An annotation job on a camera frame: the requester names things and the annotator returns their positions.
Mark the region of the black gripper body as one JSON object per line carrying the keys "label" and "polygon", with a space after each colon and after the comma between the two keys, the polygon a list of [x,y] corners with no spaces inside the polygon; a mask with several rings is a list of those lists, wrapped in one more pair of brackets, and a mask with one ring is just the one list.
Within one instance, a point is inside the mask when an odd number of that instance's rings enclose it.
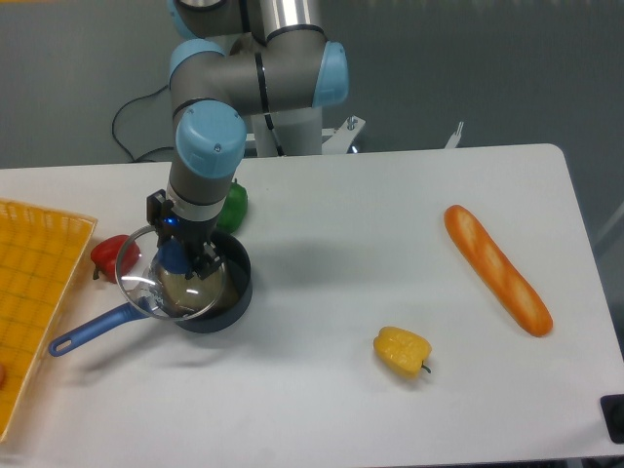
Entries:
{"label": "black gripper body", "polygon": [[188,266],[187,255],[201,254],[220,214],[220,202],[193,204],[173,189],[158,190],[146,199],[146,219],[157,234],[157,258],[163,266]]}

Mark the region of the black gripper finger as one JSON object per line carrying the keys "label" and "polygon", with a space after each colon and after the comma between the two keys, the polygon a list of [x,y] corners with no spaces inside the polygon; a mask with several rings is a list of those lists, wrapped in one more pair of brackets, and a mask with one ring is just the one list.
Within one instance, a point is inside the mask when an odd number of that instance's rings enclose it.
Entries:
{"label": "black gripper finger", "polygon": [[200,254],[189,253],[187,255],[188,267],[184,273],[184,278],[188,281],[194,278],[202,280],[202,271],[204,268],[204,260]]}
{"label": "black gripper finger", "polygon": [[199,278],[207,279],[222,265],[221,250],[214,243],[205,243],[199,255]]}

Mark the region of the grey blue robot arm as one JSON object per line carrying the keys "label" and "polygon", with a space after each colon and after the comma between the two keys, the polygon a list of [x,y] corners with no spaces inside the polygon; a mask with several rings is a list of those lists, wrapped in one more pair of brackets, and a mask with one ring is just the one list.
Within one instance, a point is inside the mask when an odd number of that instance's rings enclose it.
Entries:
{"label": "grey blue robot arm", "polygon": [[213,231],[246,144],[245,117],[345,101],[344,48],[315,1],[171,1],[183,41],[168,88],[175,137],[168,185],[147,199],[166,270],[190,279],[222,263]]}

